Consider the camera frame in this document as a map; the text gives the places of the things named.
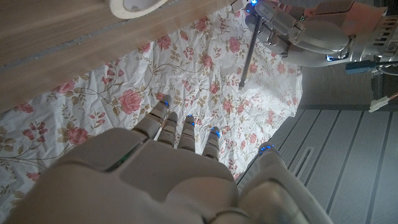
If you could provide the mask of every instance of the pink rose print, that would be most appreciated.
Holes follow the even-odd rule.
[[[41,129],[44,128],[44,126],[45,126],[45,123],[44,122],[40,122],[40,125],[39,125],[39,127],[37,127],[37,129],[41,130]]]
[[[157,40],[157,44],[159,45],[160,49],[169,49],[170,44],[172,43],[172,40],[170,39],[169,35],[166,35],[159,40]]]
[[[140,49],[142,50],[142,52],[148,52],[150,50],[150,43],[142,46]]]
[[[107,83],[111,82],[112,80],[113,80],[112,78],[102,77],[102,82],[104,82],[104,84],[107,84]]]
[[[211,92],[212,94],[216,94],[218,90],[220,90],[220,88],[218,87],[218,85],[216,85],[215,83],[211,84],[211,86],[210,86],[210,92]]]
[[[224,110],[227,112],[227,113],[231,113],[231,111],[232,111],[232,103],[231,103],[231,101],[229,101],[229,100],[225,100],[224,101],[224,103],[223,103],[223,108],[224,108]]]
[[[184,87],[186,90],[190,91],[191,90],[191,85],[189,85],[189,82],[186,80],[182,80],[182,83],[184,84]]]
[[[286,72],[286,68],[285,65],[282,62],[279,62],[278,67],[276,68],[276,70],[280,73],[280,74],[284,74]]]
[[[198,21],[195,25],[195,28],[202,32],[207,28],[207,24],[205,21]]]
[[[232,160],[232,159],[228,160],[228,169],[229,170],[234,171],[236,168],[238,168],[238,166],[235,164],[235,162],[236,162],[236,159],[235,160]]]
[[[298,102],[299,102],[299,99],[297,99],[297,97],[293,97],[293,104],[297,105]]]
[[[201,119],[199,119],[199,118],[195,118],[195,119],[193,120],[193,122],[194,122],[195,124],[197,124],[197,125],[203,125]]]
[[[234,180],[237,180],[240,177],[241,173],[237,173],[234,175]]]
[[[239,16],[241,16],[241,11],[240,10],[238,12],[235,12],[235,17],[238,18]]]
[[[141,105],[141,97],[132,90],[126,90],[122,96],[119,97],[120,104],[122,104],[122,110],[126,114],[131,114],[133,111],[137,111]]]
[[[25,113],[31,113],[31,112],[33,112],[33,107],[28,102],[25,102],[23,104],[16,106],[15,110],[19,110],[19,111],[22,111]]]
[[[274,115],[275,115],[274,111],[272,110],[268,111],[268,118],[266,119],[267,124],[272,125],[274,123]]]
[[[205,17],[200,18],[199,21],[206,22],[206,21],[209,21],[209,18],[207,16],[205,16]]]
[[[44,129],[41,129],[40,131],[39,131],[39,134],[44,134],[44,133],[47,133],[49,130],[47,129],[47,128],[44,128]]]
[[[244,105],[239,105],[237,108],[238,114],[241,114],[244,111]]]
[[[36,173],[27,172],[26,176],[27,176],[27,178],[29,178],[29,179],[33,180],[34,182],[36,182],[37,179],[39,179],[39,177],[40,177],[40,172],[36,172]]]
[[[124,71],[120,69],[120,70],[118,71],[118,76],[120,77],[120,76],[122,76],[122,75],[124,75]]]
[[[24,136],[28,137],[29,140],[33,140],[35,137],[33,136],[32,131],[29,129],[26,129],[25,131],[22,132]]]
[[[213,59],[209,55],[203,56],[203,65],[205,67],[211,68],[213,66]]]
[[[106,72],[106,74],[107,74],[107,75],[115,75],[115,73],[114,73],[112,70],[110,70],[110,69],[108,69],[108,71]]]
[[[161,92],[156,93],[156,99],[161,100],[163,98],[164,94]]]
[[[243,140],[243,142],[241,143],[241,150],[244,149],[246,147],[246,141]]]
[[[193,48],[187,47],[184,51],[184,55],[186,58],[189,58],[189,60],[193,60],[192,55],[193,55]]]
[[[259,67],[259,66],[256,65],[255,63],[252,63],[252,64],[250,65],[250,67],[249,67],[250,73],[256,73],[258,67]]]
[[[231,37],[229,38],[229,49],[231,49],[232,53],[239,52],[241,48],[241,43],[239,42],[238,38]]]
[[[230,130],[231,130],[231,127],[230,127],[230,126],[225,126],[221,132],[222,132],[223,134],[226,134],[226,133],[227,133],[228,131],[230,131]]]
[[[251,134],[251,136],[250,136],[250,143],[251,144],[253,144],[253,143],[255,143],[256,142],[256,140],[257,140],[257,135],[256,134]]]
[[[36,127],[33,125],[32,122],[30,122],[29,127],[30,127],[32,130],[36,130]]]
[[[180,37],[184,40],[188,40],[188,35],[185,31],[180,30]]]
[[[84,128],[74,128],[67,130],[70,143],[78,146],[83,144],[88,137],[88,132]]]
[[[37,142],[45,142],[44,136],[41,136],[37,139]]]
[[[53,91],[56,91],[59,94],[64,94],[72,89],[74,89],[76,82],[74,80],[70,80],[67,83],[64,83],[56,88]]]

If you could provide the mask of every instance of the robotic arm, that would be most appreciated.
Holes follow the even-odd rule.
[[[174,149],[177,115],[164,121],[169,103],[164,96],[131,131],[114,128],[68,152],[5,223],[331,223],[268,142],[259,148],[260,173],[240,194],[218,162],[218,128],[195,154],[187,116]]]
[[[342,0],[304,9],[253,0],[246,11],[248,27],[254,32],[259,23],[257,38],[286,62],[322,67],[360,62],[368,55],[382,62],[398,57],[397,16],[385,16],[386,7]]]

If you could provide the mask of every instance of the wooden surface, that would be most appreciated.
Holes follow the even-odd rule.
[[[0,73],[0,113],[211,14],[233,0],[183,0]]]
[[[3,1],[0,65],[122,21],[104,0]]]

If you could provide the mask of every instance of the robot finger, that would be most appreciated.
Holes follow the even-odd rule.
[[[212,127],[202,155],[218,161],[219,151],[220,151],[218,146],[219,139],[220,139],[220,130],[217,127]]]
[[[279,154],[275,149],[274,149],[274,145],[271,144],[270,142],[264,142],[260,145],[259,147],[259,154],[265,154],[268,151],[275,151],[277,154]]]
[[[145,115],[145,117],[139,121],[132,130],[138,131],[142,134],[145,134],[148,138],[153,139],[167,115],[169,104],[171,104],[171,102],[171,96],[163,96],[163,98],[156,104],[154,109],[152,109],[149,114]]]
[[[185,118],[178,149],[195,152],[195,123],[192,115]]]
[[[157,141],[166,143],[174,147],[175,127],[177,126],[177,114],[171,112],[167,118],[164,127],[160,131]]]

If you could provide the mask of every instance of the floral tablecloth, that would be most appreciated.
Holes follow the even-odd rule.
[[[250,38],[243,12],[227,7],[3,113],[0,220],[58,157],[107,129],[131,129],[164,94],[178,132],[185,115],[196,117],[197,153],[212,126],[222,130],[220,161],[237,177],[302,96],[298,66],[260,43],[238,91]]]

